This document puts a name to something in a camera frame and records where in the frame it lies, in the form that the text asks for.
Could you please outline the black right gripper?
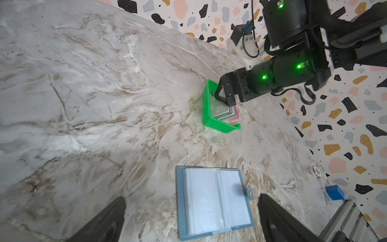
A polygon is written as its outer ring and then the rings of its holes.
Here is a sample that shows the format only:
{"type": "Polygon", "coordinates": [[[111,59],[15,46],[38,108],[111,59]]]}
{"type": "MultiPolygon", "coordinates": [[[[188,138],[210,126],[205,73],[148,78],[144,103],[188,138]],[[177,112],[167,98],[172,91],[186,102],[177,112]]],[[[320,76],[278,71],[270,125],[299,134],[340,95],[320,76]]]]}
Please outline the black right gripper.
{"type": "Polygon", "coordinates": [[[247,102],[259,97],[249,88],[248,76],[248,71],[245,68],[224,74],[220,78],[214,97],[228,107],[236,106],[236,95],[239,96],[240,102],[247,102]]]}

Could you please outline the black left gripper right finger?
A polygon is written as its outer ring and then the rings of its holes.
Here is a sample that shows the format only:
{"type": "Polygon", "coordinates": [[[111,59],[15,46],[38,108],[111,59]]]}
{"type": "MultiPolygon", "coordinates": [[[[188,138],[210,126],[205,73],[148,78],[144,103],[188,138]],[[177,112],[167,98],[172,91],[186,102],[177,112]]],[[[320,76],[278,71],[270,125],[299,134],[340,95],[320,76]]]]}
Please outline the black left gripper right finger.
{"type": "Polygon", "coordinates": [[[261,226],[267,242],[320,242],[321,239],[282,208],[269,195],[258,201],[261,226]]]}

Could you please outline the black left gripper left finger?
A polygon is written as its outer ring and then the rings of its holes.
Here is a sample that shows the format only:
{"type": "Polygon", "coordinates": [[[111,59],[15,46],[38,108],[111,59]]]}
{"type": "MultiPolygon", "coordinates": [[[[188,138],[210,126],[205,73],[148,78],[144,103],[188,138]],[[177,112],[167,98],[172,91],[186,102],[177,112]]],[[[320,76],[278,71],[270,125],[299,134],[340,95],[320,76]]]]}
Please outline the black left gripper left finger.
{"type": "Polygon", "coordinates": [[[118,242],[125,221],[124,197],[115,198],[67,242],[118,242]]]}

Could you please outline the green plastic card tray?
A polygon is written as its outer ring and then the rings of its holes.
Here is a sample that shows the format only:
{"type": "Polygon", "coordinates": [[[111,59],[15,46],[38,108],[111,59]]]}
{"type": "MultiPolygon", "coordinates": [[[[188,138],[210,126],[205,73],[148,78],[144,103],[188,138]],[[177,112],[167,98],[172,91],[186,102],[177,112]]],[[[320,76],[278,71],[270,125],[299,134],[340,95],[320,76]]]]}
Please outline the green plastic card tray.
{"type": "Polygon", "coordinates": [[[218,84],[212,80],[207,80],[206,86],[203,90],[202,101],[203,101],[203,124],[211,129],[220,131],[222,133],[230,133],[234,130],[240,130],[241,124],[230,125],[223,121],[220,121],[212,116],[211,112],[211,98],[214,99],[212,93],[216,91],[218,84]]]}

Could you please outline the blue card holder wallet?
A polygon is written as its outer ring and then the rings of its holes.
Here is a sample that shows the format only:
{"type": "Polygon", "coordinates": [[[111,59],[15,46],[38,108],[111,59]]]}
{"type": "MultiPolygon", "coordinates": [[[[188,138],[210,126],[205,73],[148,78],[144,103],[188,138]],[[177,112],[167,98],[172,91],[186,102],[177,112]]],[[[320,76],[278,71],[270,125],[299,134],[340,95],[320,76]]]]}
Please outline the blue card holder wallet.
{"type": "Polygon", "coordinates": [[[177,166],[176,195],[182,242],[255,225],[254,196],[239,169],[177,166]]]}

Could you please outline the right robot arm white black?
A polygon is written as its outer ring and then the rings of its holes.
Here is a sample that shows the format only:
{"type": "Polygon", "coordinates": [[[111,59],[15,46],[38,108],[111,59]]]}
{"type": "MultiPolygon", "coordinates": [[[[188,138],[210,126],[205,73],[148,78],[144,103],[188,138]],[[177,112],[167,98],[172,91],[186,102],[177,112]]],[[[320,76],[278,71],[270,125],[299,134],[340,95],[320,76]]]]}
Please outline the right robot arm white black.
{"type": "Polygon", "coordinates": [[[235,26],[227,47],[244,67],[220,78],[213,96],[227,106],[264,94],[280,96],[304,84],[309,100],[334,68],[387,65],[387,4],[376,3],[351,21],[331,14],[326,1],[262,1],[267,36],[258,47],[253,21],[235,26]]]}

